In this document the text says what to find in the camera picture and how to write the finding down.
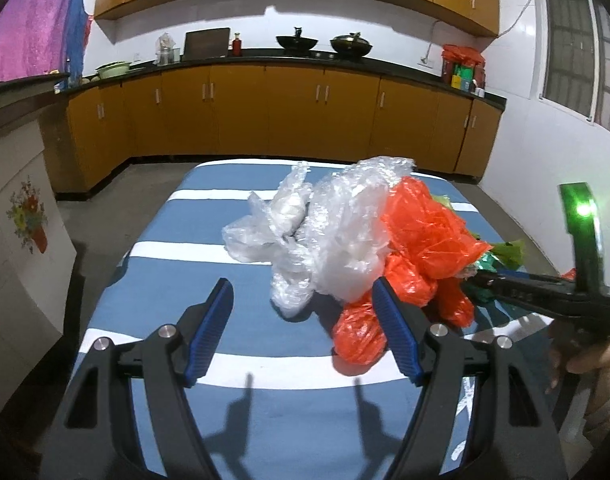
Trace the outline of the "person's right hand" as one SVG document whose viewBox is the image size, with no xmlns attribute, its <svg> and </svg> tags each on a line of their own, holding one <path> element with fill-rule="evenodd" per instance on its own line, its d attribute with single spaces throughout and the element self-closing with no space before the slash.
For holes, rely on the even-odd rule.
<svg viewBox="0 0 610 480">
<path fill-rule="evenodd" d="M 610 382 L 610 340 L 581 350 L 576 356 L 565 356 L 560 344 L 553 342 L 550 345 L 549 361 L 549 391 L 558 386 L 564 372 L 577 375 L 598 372 L 605 375 L 606 385 Z"/>
</svg>

